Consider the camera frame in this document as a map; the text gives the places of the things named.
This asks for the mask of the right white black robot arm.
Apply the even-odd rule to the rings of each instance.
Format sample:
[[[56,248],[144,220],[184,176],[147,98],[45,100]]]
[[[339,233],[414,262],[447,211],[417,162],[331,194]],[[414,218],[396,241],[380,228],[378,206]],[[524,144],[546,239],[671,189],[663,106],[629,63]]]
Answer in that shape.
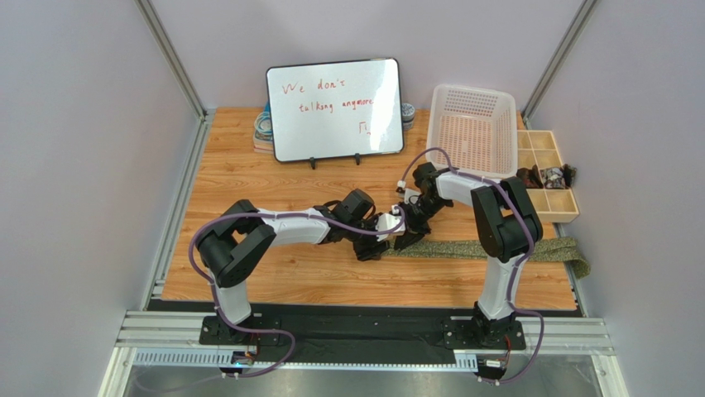
[[[525,183],[516,176],[499,182],[476,179],[449,168],[437,169],[430,162],[418,165],[413,177],[420,194],[401,205],[406,230],[394,240],[395,250],[402,251],[429,235],[429,220],[441,209],[455,203],[472,207],[478,239],[487,254],[487,270],[471,329],[481,344],[500,341],[515,325],[512,301],[521,268],[543,237]]]

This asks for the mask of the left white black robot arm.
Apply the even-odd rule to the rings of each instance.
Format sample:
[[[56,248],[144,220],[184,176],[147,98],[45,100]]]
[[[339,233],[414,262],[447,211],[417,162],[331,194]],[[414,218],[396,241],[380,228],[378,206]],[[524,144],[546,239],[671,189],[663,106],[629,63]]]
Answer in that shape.
[[[394,234],[405,231],[404,221],[399,206],[378,213],[360,189],[298,212],[269,211],[242,199],[194,234],[188,257],[208,282],[218,316],[238,328],[252,314],[247,279],[271,248],[348,240],[360,261],[375,260]]]

